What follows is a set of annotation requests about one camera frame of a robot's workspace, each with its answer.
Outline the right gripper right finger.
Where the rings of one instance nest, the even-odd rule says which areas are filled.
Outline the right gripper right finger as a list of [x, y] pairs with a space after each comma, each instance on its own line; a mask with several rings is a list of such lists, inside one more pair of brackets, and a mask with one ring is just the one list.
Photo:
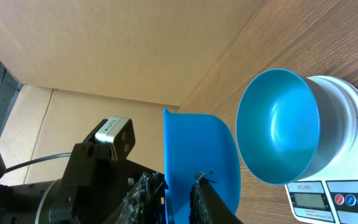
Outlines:
[[195, 183], [190, 193], [190, 223], [192, 224], [242, 224], [223, 202], [206, 178], [212, 172], [195, 173]]

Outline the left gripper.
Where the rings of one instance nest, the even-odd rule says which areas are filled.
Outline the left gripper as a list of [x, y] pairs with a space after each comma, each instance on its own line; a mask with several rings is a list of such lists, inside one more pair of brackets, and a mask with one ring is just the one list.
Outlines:
[[118, 160], [108, 144], [75, 144], [61, 179], [42, 197], [36, 223], [103, 223], [144, 173], [152, 169]]

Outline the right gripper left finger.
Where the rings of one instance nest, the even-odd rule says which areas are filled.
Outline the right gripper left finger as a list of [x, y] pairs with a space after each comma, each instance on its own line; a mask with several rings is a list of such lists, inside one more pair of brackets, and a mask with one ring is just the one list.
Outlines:
[[165, 189], [168, 189], [168, 185], [163, 174], [144, 172], [103, 224], [166, 223], [165, 209], [161, 202], [161, 198], [165, 199]]

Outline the blue plastic scoop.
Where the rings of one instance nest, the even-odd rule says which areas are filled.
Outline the blue plastic scoop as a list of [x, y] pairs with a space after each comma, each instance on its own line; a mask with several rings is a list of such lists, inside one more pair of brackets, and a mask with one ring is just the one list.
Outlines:
[[164, 170], [168, 189], [166, 218], [188, 223], [190, 192], [195, 174], [207, 172], [214, 190], [231, 213], [241, 197], [241, 169], [234, 138], [219, 118], [210, 114], [163, 112]]

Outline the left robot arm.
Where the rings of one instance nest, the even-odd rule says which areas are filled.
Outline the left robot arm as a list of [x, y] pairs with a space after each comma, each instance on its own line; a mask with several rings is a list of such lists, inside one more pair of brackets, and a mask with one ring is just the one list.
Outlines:
[[[0, 223], [164, 223], [164, 175], [130, 161], [134, 145], [131, 119], [103, 119], [60, 179], [0, 184]], [[0, 153], [0, 178], [8, 172]]]

